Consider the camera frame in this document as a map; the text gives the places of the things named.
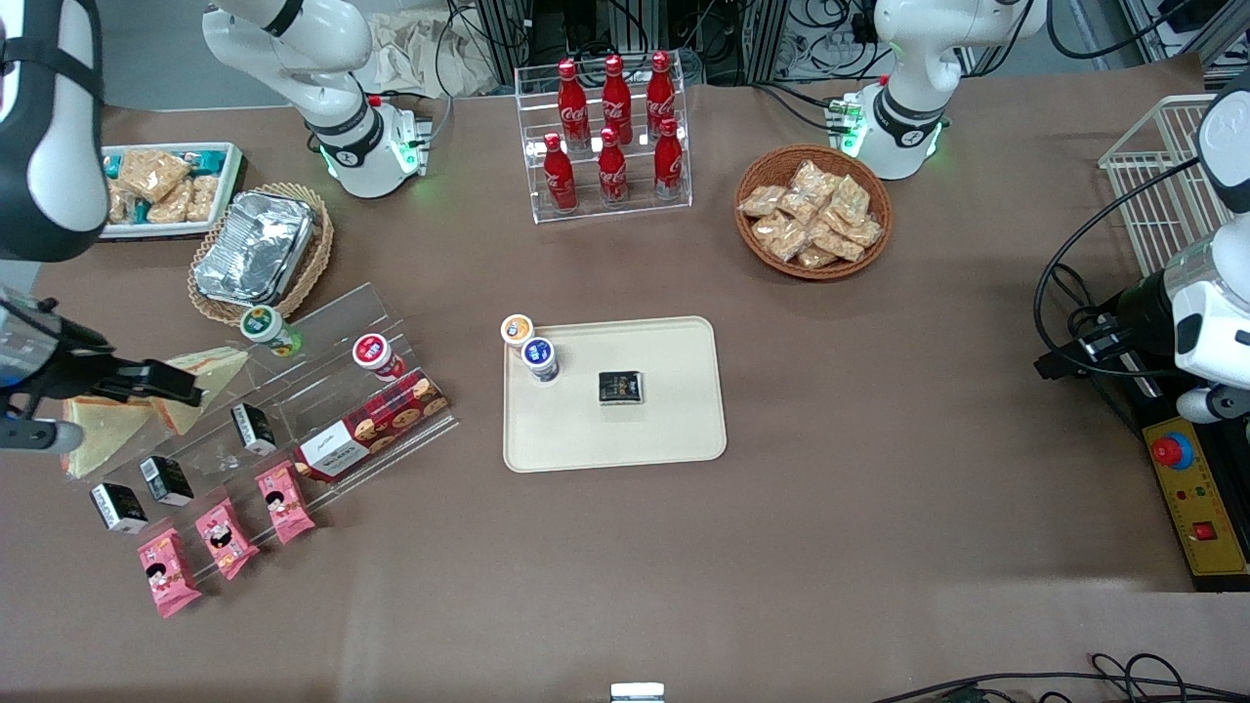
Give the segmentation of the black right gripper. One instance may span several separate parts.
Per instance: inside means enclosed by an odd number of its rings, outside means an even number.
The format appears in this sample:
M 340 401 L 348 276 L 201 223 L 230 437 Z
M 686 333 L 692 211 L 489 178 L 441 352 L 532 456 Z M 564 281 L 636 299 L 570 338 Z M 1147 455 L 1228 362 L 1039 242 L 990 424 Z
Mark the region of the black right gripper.
M 102 397 L 121 404 L 156 397 L 188 407 L 200 407 L 204 397 L 191 372 L 152 359 L 121 363 L 112 346 L 70 331 L 60 334 L 52 355 L 35 375 L 34 394 L 51 399 Z

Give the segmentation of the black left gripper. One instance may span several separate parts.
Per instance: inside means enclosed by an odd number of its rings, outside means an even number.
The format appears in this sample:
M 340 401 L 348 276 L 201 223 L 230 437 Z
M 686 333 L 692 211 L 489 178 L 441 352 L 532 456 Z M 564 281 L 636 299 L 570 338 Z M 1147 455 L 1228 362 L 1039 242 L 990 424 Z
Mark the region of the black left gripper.
M 1034 362 L 1044 380 L 1176 377 L 1172 303 L 1164 274 L 1142 280 L 1098 306 L 1074 311 L 1080 349 L 1046 352 Z

